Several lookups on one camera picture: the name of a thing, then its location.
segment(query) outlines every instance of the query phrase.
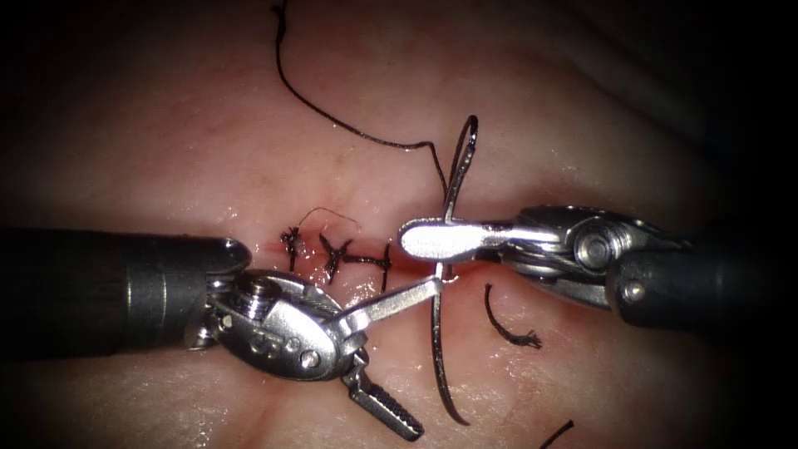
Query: skin surface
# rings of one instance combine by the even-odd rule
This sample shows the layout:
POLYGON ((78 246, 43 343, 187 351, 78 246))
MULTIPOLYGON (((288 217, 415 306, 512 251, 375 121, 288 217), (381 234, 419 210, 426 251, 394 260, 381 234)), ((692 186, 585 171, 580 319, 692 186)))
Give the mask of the skin surface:
MULTIPOLYGON (((251 248, 254 267, 285 270, 280 233, 324 206, 357 224, 311 215, 297 273, 344 307, 377 293, 380 270, 364 264, 344 264, 327 286, 318 234, 379 257, 402 223, 439 215, 430 154, 376 146, 291 96, 275 68, 270 7, 174 3, 106 30, 32 101, 33 125, 11 134, 19 150, 2 160, 5 224, 229 235, 251 248)), ((461 218, 575 204, 679 233, 700 228, 724 198, 691 150, 706 123, 689 74, 666 52, 635 57, 650 49, 645 39, 621 51, 578 10, 296 2, 283 66, 307 98, 365 132, 434 141, 445 167, 477 115, 461 218)), ((389 289, 431 272, 395 245, 392 258, 389 289)), ((569 419, 575 427, 554 447, 694 447, 726 423, 729 366, 705 341, 629 327, 500 266, 457 270, 443 339, 470 427, 437 395, 428 306, 367 330, 371 379, 426 428, 414 445, 340 382, 269 377, 223 348, 14 365, 5 374, 19 389, 8 401, 40 429, 25 438, 69 447, 537 447, 569 419), (534 328, 542 349, 512 346, 490 326, 487 282, 499 322, 534 328)))

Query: curved suture needle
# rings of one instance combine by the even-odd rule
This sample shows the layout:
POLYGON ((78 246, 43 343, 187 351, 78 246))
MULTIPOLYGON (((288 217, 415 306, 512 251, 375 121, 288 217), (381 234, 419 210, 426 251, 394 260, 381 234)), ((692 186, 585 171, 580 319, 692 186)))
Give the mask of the curved suture needle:
MULTIPOLYGON (((455 155, 451 162, 451 173, 449 175, 449 188, 446 190, 446 200, 444 202, 443 220, 451 222, 452 216, 455 211, 455 204, 457 196, 460 194, 463 180, 466 177, 466 172, 471 165, 471 160, 474 158, 476 152, 476 135, 479 126, 479 121, 476 116, 469 116, 465 121, 463 131, 460 133, 460 138, 457 140, 457 147, 455 155), (468 135, 468 143, 463 149, 463 142, 468 135)), ((435 265, 435 276, 443 279, 442 262, 435 265)), ((432 297, 432 363, 435 369, 435 381, 438 385, 438 392, 441 395, 443 406, 449 412, 449 416, 456 422, 463 426, 469 426, 468 421, 460 416, 460 413, 455 407, 455 403, 451 398, 449 391, 449 384, 446 382, 446 370, 443 367, 443 345, 441 343, 441 294, 436 294, 432 297)))

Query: silver metal instrument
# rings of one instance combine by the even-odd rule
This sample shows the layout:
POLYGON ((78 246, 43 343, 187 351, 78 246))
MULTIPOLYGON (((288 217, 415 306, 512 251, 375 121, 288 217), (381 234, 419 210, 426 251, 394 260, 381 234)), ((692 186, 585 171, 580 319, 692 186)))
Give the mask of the silver metal instrument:
POLYGON ((363 331, 374 321, 438 294, 443 290, 440 279, 422 279, 349 310, 342 310, 315 285, 278 271, 251 269, 211 282, 204 338, 277 377, 297 381, 339 377, 355 403, 401 437, 415 441, 424 433, 422 425, 366 375, 363 331))
POLYGON ((501 263, 559 296, 609 310, 606 270, 634 250, 688 249, 660 229, 625 215, 577 206, 542 205, 512 220, 411 220, 399 245, 415 259, 457 264, 501 263))

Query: black suture thread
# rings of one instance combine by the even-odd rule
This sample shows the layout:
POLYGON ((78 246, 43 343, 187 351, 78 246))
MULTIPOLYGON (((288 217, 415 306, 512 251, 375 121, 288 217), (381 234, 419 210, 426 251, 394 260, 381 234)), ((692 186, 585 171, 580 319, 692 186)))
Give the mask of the black suture thread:
POLYGON ((560 429, 557 430, 548 440, 544 441, 543 444, 540 445, 540 449, 546 449, 547 447, 551 446, 551 443, 554 442, 560 435, 564 434, 568 429, 574 426, 574 420, 569 419, 560 429))
POLYGON ((358 227, 358 228, 360 227, 360 223, 358 223, 358 222, 357 222, 355 219, 351 219, 351 218, 347 217, 347 216, 346 216, 346 215, 344 215, 344 214, 339 214, 339 213, 338 213, 338 212, 336 212, 335 210, 328 209, 328 208, 326 208, 326 207, 323 207, 323 206, 317 206, 317 207, 314 207, 314 208, 310 209, 310 210, 307 212, 307 214, 305 214, 305 216, 304 216, 304 217, 302 217, 302 219, 299 221, 299 224, 297 224, 297 226, 302 226, 302 223, 304 223, 304 222, 305 222, 305 220, 307 220, 307 219, 308 219, 308 217, 310 216, 310 214, 312 214, 313 212, 316 212, 316 211, 318 211, 318 210, 323 210, 323 211, 325 211, 325 212, 329 212, 330 214, 333 214, 333 215, 337 216, 338 218, 342 218, 342 219, 344 219, 344 220, 347 220, 347 221, 351 221, 351 222, 353 222, 355 225, 357 225, 357 227, 358 227))
POLYGON ((293 273, 293 265, 297 260, 297 243, 299 241, 299 226, 288 228, 288 232, 280 234, 280 240, 285 242, 288 251, 288 272, 293 273))
POLYGON ((382 255, 382 259, 377 259, 376 257, 371 256, 359 256, 354 254, 344 254, 341 257, 341 261, 348 264, 373 264, 377 267, 382 269, 382 286, 380 287, 380 293, 385 293, 385 287, 388 283, 388 270, 391 268, 391 257, 388 255, 389 249, 391 248, 391 244, 385 245, 385 253, 382 255))
POLYGON ((504 328, 496 318, 493 316, 493 311, 490 309, 490 289, 493 288, 491 284, 485 284, 485 310, 488 311, 488 319, 490 323, 493 324, 493 327, 499 331, 499 335, 505 340, 510 343, 513 343, 516 346, 531 346, 532 348, 541 349, 543 347, 543 342, 540 338, 534 333, 534 330, 530 330, 529 333, 526 335, 515 335, 511 333, 507 329, 504 328))
POLYGON ((323 234, 318 235, 318 239, 322 241, 322 246, 324 250, 327 251, 329 254, 330 259, 324 265, 324 269, 327 271, 327 274, 330 276, 330 279, 327 281, 327 284, 333 283, 333 277, 335 277, 335 273, 338 271, 338 263, 341 261, 341 257, 347 253, 347 247, 352 242, 352 239, 349 239, 341 245, 341 248, 333 248, 330 244, 329 240, 324 237, 323 234))
POLYGON ((435 170, 438 173, 438 177, 441 179, 441 186, 443 187, 443 195, 444 195, 444 197, 446 197, 446 178, 443 175, 443 169, 441 168, 441 163, 438 160, 438 153, 435 150, 435 144, 434 143, 432 143, 431 141, 421 141, 421 142, 416 142, 416 143, 413 143, 413 144, 401 144, 401 143, 396 143, 396 142, 391 142, 391 141, 384 141, 383 139, 378 139, 378 138, 376 138, 374 136, 370 136, 370 135, 366 134, 365 132, 362 132, 362 131, 358 130, 354 126, 349 125, 347 123, 344 123, 343 121, 340 121, 339 119, 337 119, 337 118, 331 116, 330 114, 328 114, 327 112, 323 111, 321 108, 319 108, 318 106, 314 105, 309 100, 307 100, 305 97, 300 95, 299 92, 297 92, 293 88, 293 86, 291 86, 291 83, 288 82, 288 79, 286 79, 285 74, 283 73, 283 62, 282 62, 282 59, 280 57, 280 45, 283 43, 283 38, 285 37, 285 32, 287 30, 286 18, 285 18, 285 8, 286 8, 287 3, 288 3, 288 0, 283 0, 283 6, 282 7, 279 7, 279 6, 276 6, 276 5, 272 6, 272 11, 274 11, 279 17, 279 24, 277 25, 277 37, 276 37, 274 43, 275 43, 275 53, 276 53, 276 58, 277 58, 277 71, 278 71, 278 73, 280 75, 280 80, 283 81, 283 84, 288 88, 289 91, 291 91, 291 93, 293 93, 294 96, 297 97, 297 99, 299 99, 302 103, 304 103, 305 106, 313 109, 320 116, 326 118, 327 120, 330 120, 332 123, 336 124, 337 126, 342 127, 343 129, 353 133, 356 136, 360 136, 363 139, 366 139, 368 141, 372 141, 372 142, 374 142, 374 143, 376 143, 378 145, 390 146, 390 147, 399 148, 399 149, 402 149, 402 150, 417 150, 419 148, 429 147, 430 148, 430 152, 432 153, 432 162, 433 162, 433 164, 435 164, 435 170))

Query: cut suture end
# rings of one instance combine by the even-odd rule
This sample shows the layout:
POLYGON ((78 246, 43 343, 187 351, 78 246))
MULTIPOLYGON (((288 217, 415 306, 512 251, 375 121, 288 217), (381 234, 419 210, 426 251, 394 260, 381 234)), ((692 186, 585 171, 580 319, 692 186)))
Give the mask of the cut suture end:
POLYGON ((485 284, 485 310, 488 312, 490 324, 493 324, 493 327, 499 332, 499 335, 501 335, 503 339, 516 346, 531 346, 535 349, 541 349, 543 347, 543 341, 534 333, 534 330, 530 330, 526 335, 516 335, 496 321, 496 317, 490 309, 490 289, 492 288, 493 285, 485 284))
POLYGON ((551 443, 554 442, 560 435, 564 434, 568 429, 574 426, 574 420, 569 419, 560 429, 557 430, 551 437, 549 437, 543 444, 540 445, 540 449, 546 449, 547 447, 551 446, 551 443))
POLYGON ((299 226, 288 228, 288 232, 280 234, 280 240, 285 243, 288 252, 288 272, 293 273, 293 266, 297 261, 297 243, 299 241, 299 226))

